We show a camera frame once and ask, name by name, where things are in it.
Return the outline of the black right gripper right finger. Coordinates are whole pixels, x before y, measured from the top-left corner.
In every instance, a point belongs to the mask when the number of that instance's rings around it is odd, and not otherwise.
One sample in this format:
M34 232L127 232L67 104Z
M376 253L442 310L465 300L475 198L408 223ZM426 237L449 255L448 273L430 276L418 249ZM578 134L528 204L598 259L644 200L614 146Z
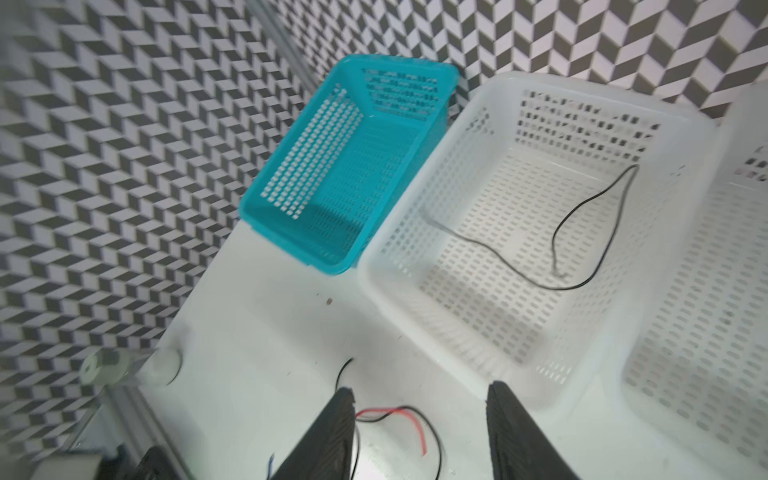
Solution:
M578 479L502 381L488 387L486 419L496 480Z

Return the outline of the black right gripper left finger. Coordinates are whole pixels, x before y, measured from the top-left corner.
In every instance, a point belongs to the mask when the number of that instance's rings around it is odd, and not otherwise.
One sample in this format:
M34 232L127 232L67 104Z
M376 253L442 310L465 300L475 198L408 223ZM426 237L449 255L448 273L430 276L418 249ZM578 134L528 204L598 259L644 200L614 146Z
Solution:
M350 479L355 438L354 403L351 389L336 391L271 478Z

